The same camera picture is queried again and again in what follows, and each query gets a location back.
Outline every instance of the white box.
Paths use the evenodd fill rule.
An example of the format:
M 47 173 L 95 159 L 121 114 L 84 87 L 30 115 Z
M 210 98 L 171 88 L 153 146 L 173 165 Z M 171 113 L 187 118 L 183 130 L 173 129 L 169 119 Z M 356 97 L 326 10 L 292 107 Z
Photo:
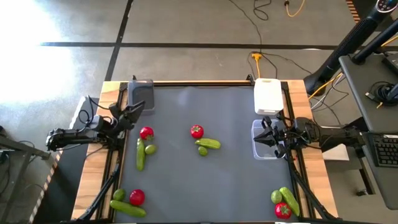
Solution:
M 284 109 L 280 81 L 258 78 L 254 84 L 254 111 L 261 115 L 275 115 Z

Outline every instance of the green lime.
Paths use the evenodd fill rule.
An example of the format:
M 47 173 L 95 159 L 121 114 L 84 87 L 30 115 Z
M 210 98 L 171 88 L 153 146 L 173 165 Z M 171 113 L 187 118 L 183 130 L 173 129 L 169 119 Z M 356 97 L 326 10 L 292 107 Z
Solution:
M 271 194 L 271 200 L 274 204 L 282 201 L 282 194 L 278 190 L 274 190 Z
M 199 146 L 198 151 L 199 151 L 199 155 L 201 155 L 201 156 L 207 155 L 207 149 L 203 146 Z
M 156 146 L 155 145 L 149 145 L 145 148 L 145 153 L 150 155 L 156 152 Z
M 123 201 L 125 195 L 126 195 L 126 192 L 123 189 L 117 189 L 113 193 L 113 200 Z

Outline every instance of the plastic bin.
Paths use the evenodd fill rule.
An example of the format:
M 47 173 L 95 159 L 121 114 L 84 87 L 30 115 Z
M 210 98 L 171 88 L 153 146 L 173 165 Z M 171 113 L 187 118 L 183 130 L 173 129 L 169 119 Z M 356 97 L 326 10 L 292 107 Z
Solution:
M 251 127 L 251 141 L 253 146 L 254 158 L 258 160 L 277 159 L 275 156 L 275 150 L 277 150 L 276 146 L 269 147 L 266 144 L 255 142 L 253 140 L 254 137 L 264 132 L 264 129 L 261 126 L 261 121 L 262 120 L 260 119 L 254 120 L 253 125 Z M 277 119 L 272 119 L 271 121 L 272 121 L 271 124 L 272 127 L 274 127 L 276 122 L 278 122 Z

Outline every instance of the floor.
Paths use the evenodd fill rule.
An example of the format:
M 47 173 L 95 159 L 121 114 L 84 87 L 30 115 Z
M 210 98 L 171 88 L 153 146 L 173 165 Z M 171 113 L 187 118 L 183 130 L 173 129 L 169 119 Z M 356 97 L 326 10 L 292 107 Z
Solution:
M 290 58 L 311 72 L 331 54 L 331 50 L 315 50 L 317 46 L 333 48 L 355 25 L 345 0 L 307 0 L 295 18 L 287 17 L 282 1 L 273 1 L 264 8 L 268 21 L 254 16 L 252 1 L 234 2 L 258 25 L 262 43 L 274 45 L 263 51 Z M 24 7 L 14 1 L 4 4 L 0 25 L 9 35 L 0 36 L 4 43 L 0 125 L 11 138 L 32 141 L 43 150 L 47 133 L 68 128 L 80 97 L 99 97 L 104 80 L 130 80 L 133 75 L 154 80 L 242 80 L 252 73 L 248 54 L 258 50 L 131 47 L 131 43 L 260 43 L 254 26 L 228 0 L 26 0 Z M 290 10 L 299 5 L 300 1 L 291 1 Z M 123 20 L 126 8 L 130 11 Z M 301 45 L 312 47 L 298 50 Z M 269 59 L 277 67 L 277 78 L 302 79 L 308 74 L 282 58 Z M 265 60 L 260 66 L 262 77 L 276 76 Z M 345 80 L 338 88 L 349 92 Z M 341 96 L 332 91 L 325 103 L 332 104 Z M 334 125 L 359 116 L 351 94 L 333 110 L 339 121 L 329 110 L 314 112 L 315 119 Z M 11 156 L 11 164 L 13 184 L 21 158 Z M 42 185 L 51 164 L 51 160 L 35 160 L 24 177 L 25 185 Z M 388 210 L 379 194 L 354 195 L 363 188 L 359 172 L 327 166 L 340 217 L 383 223 L 397 220 L 398 212 Z M 5 170 L 5 165 L 0 166 L 0 173 Z M 0 198 L 0 208 L 9 189 Z M 8 221 L 28 220 L 39 192 L 38 187 L 23 191 Z

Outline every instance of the tabletop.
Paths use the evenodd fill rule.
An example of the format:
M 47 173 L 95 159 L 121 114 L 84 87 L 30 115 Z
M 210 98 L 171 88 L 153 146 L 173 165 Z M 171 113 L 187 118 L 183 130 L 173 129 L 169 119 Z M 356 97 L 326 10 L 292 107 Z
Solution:
M 312 119 L 312 112 L 305 92 L 304 82 L 302 80 L 285 80 L 289 85 L 290 99 L 292 101 L 295 117 L 306 117 Z M 240 80 L 230 80 L 226 82 L 239 83 Z M 121 82 L 104 82 L 99 98 L 99 104 L 108 107 L 111 103 L 117 101 L 119 95 L 119 87 Z M 123 95 L 123 104 L 127 102 L 127 94 Z M 101 116 L 111 116 L 108 110 L 98 108 L 97 114 Z M 90 144 L 87 153 L 91 153 L 98 149 L 100 145 Z M 101 188 L 103 180 L 105 161 L 108 152 L 102 150 L 91 155 L 85 161 L 83 172 L 81 175 L 80 186 L 75 200 L 75 206 L 72 218 L 78 218 L 89 207 L 97 196 Z M 111 166 L 116 162 L 116 156 L 113 156 Z M 321 204 L 334 216 L 338 216 L 333 193 L 331 191 L 328 174 L 323 160 L 322 152 L 311 147 L 303 150 L 303 159 L 307 171 L 308 182 L 312 192 L 319 199 Z M 105 202 L 111 200 L 111 188 L 105 197 Z M 301 206 L 303 208 L 303 216 L 308 217 L 308 208 L 305 195 L 300 189 Z M 107 215 L 109 203 L 104 203 L 103 215 Z

